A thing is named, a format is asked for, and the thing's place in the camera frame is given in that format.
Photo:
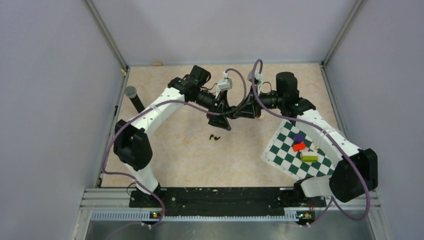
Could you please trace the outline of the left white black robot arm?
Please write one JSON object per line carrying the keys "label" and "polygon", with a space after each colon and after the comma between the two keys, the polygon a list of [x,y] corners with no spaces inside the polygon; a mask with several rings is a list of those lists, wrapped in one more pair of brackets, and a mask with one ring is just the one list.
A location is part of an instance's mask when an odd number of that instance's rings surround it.
{"label": "left white black robot arm", "polygon": [[113,153],[130,171],[137,188],[142,192],[141,200],[149,207],[160,202],[157,191],[160,184],[151,168],[153,150],[150,138],[165,120],[183,105],[193,102],[211,113],[217,106],[214,94],[202,90],[211,79],[211,73],[204,68],[194,65],[191,72],[183,78],[172,79],[163,92],[145,108],[139,115],[128,121],[120,120],[115,126]]}

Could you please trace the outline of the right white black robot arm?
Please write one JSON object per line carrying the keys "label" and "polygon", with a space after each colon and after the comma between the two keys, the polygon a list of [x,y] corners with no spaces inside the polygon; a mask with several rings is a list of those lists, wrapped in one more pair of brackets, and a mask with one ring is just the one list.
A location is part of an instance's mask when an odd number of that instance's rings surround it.
{"label": "right white black robot arm", "polygon": [[292,72],[276,75],[276,90],[262,93],[263,74],[260,70],[249,73],[252,100],[259,110],[290,121],[322,150],[335,167],[331,175],[305,176],[295,183],[293,200],[307,206],[314,197],[330,197],[347,203],[360,196],[371,201],[370,192],[378,186],[378,156],[370,148],[361,149],[349,142],[324,120],[316,107],[300,97],[298,80]]}

